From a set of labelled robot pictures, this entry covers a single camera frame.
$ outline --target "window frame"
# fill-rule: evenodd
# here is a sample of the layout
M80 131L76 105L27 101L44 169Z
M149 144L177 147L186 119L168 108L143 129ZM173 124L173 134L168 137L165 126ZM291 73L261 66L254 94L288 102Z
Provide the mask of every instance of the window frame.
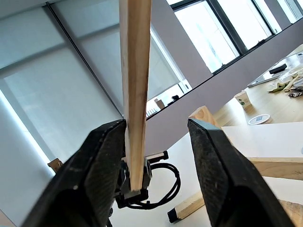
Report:
M273 36L276 35L275 32L274 32L274 30L272 29L272 27L270 26L270 24L268 23L268 21L266 20L266 18L264 17L264 15L262 14L261 10L259 9L259 7L257 6L257 4L255 3L254 0L250 0L250 1L252 2L252 5L256 9L256 11L258 12L258 14L262 18L262 20L264 21L264 23L265 23L266 27L268 28L268 30L270 31L271 35L269 37L267 37L266 39L263 39L263 40L259 41L255 46L251 47L250 49L246 48L244 42L240 38L240 36L237 33L236 29L232 25L231 21L228 19L226 13L224 12L224 10L222 9L222 7L220 6L220 4L219 4L219 2L217 0L182 0L180 2L171 4L170 6L171 6L172 10L174 12L176 12L176 11L185 9L187 7L193 6L193 5L195 5L195 4L199 3L199 2L203 2L203 1L206 1L208 3L210 9L213 11L213 13L215 14L215 16L219 20L221 26L223 27L223 29L227 33L228 37L232 41L232 44L234 45L234 47L236 48L236 50L239 53L238 57L236 57L235 59L233 59L229 63L227 63L225 65L222 65L221 68L219 68L219 69L217 69L216 71L213 72L213 75L218 74L219 72L221 72L225 68L229 67L230 65L232 65L233 63L235 63L237 60L239 60L240 58L242 58L246 54L250 53L251 51L255 50L260 45L262 45L267 40L271 39Z

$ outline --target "white table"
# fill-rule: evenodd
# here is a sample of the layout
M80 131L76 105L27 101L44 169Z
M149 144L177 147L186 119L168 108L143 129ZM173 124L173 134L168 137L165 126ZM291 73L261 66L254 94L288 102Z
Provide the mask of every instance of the white table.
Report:
M270 157L274 152L275 151L273 150L269 150L268 154L264 154L264 156ZM164 162L169 162L175 165L180 171L181 189L179 194L171 202L154 210L132 210L129 208L119 210L116 204L114 204L114 213L111 217L111 222L114 227L211 226L205 206L176 224L171 224L169 222L167 212L200 190L200 186L196 175L196 167L189 134L186 134L177 143L175 143L168 150L168 153L169 159ZM175 182L175 176L171 171L162 169L156 169L152 173L153 178L149 187L149 200L151 202L157 202L171 189ZM277 198L303 204L303 181L270 177L264 178Z

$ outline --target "window shade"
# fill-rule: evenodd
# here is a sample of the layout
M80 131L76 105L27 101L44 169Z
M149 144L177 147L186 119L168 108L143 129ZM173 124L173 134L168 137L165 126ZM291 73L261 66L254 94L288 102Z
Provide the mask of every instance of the window shade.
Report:
M20 28L18 22L30 15L34 17L31 24ZM37 142L45 144L54 157L64 162L79 149L92 129L122 116L74 49L69 49L66 43L52 48L63 41L57 30L49 29L47 35L30 33L44 32L44 26L53 27L45 24L49 19L42 9L1 20L0 26L7 20L12 21L12 31L21 29L9 37L18 45L2 45L0 53L18 52L23 45L30 51L16 58L21 60L17 66L0 70L0 89L29 131L36 132L34 138L41 138Z
M119 1L66 0L57 10L72 33L89 64L118 108L122 111L122 73L120 62ZM148 99L179 83L171 67L151 38Z

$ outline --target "wooden plank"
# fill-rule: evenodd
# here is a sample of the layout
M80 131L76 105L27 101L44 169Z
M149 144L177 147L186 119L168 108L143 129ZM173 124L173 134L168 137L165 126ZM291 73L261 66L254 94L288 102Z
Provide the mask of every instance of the wooden plank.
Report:
M303 180L302 157L251 157L248 159L262 176Z
M47 163L47 165L51 167L55 173L57 173L60 167L63 166L63 163L58 158L55 158L50 163Z
M296 227L303 227L303 205L288 201L279 200L282 207L295 224ZM184 219L205 205L201 192L197 192L181 204L175 206L168 215L169 221L175 222Z
M194 118L213 124L217 128L221 129L221 126L215 120L214 116L210 113L208 108L204 105L196 109L188 118Z
M294 225L296 227L303 227L303 205L283 200L279 201Z
M142 187L150 51L151 0L120 0L125 151L131 190Z
M169 221L173 223L177 220L182 220L204 205L202 192L199 191L168 212Z

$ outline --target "wooden board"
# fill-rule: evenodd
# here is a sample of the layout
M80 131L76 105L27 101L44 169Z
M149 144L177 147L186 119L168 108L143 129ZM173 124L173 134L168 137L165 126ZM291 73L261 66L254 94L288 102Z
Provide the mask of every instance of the wooden board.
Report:
M150 51L151 0L120 0L125 151L131 190L142 187Z
M208 123L213 124L214 126L218 127L219 129L221 126L218 124L218 122L215 120L213 115L210 113L208 108L204 105L198 109L196 109L188 118L194 118L197 120L202 120Z
M303 227L303 205L279 200L282 207L293 221L296 227ZM205 205L201 192L197 192L181 204L175 206L174 210L178 219L184 219Z
M296 227L303 227L303 205L283 200L279 201L294 225Z
M262 176L303 180L302 157L251 157L248 159Z
M200 191L185 200L183 203L176 206L175 211L178 219L184 219L204 205L204 199L202 192Z

